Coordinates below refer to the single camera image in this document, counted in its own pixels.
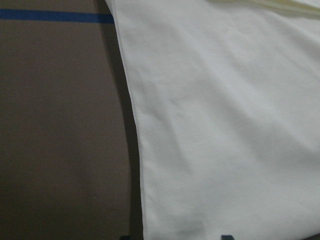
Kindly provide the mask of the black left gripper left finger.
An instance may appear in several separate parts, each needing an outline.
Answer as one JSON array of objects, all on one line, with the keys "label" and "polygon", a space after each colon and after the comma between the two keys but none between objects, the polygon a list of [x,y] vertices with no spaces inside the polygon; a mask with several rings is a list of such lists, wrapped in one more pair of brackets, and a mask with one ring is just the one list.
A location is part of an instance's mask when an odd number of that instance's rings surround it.
[{"label": "black left gripper left finger", "polygon": [[129,235],[123,235],[120,237],[120,240],[130,240],[130,236]]}]

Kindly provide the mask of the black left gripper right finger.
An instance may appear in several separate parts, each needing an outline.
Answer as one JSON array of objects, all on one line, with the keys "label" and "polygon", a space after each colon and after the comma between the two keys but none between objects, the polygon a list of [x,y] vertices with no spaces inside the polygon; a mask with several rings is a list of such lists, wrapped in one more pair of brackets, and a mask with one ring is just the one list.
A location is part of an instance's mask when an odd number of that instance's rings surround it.
[{"label": "black left gripper right finger", "polygon": [[233,240],[232,235],[221,235],[221,240]]}]

